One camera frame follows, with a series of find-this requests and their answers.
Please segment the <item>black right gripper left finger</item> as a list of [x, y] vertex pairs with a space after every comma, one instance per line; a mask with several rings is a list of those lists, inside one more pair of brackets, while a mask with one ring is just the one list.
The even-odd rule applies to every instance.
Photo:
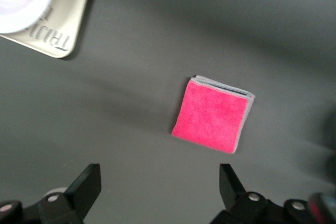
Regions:
[[54, 189], [35, 204], [1, 202], [1, 223], [83, 223], [101, 192], [99, 164], [89, 164], [65, 189]]

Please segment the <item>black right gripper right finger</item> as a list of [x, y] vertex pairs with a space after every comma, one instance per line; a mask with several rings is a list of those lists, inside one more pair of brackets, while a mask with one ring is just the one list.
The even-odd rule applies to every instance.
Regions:
[[315, 223], [304, 200], [283, 206], [255, 191], [246, 191], [230, 164], [219, 166], [219, 191], [225, 209], [211, 223]]

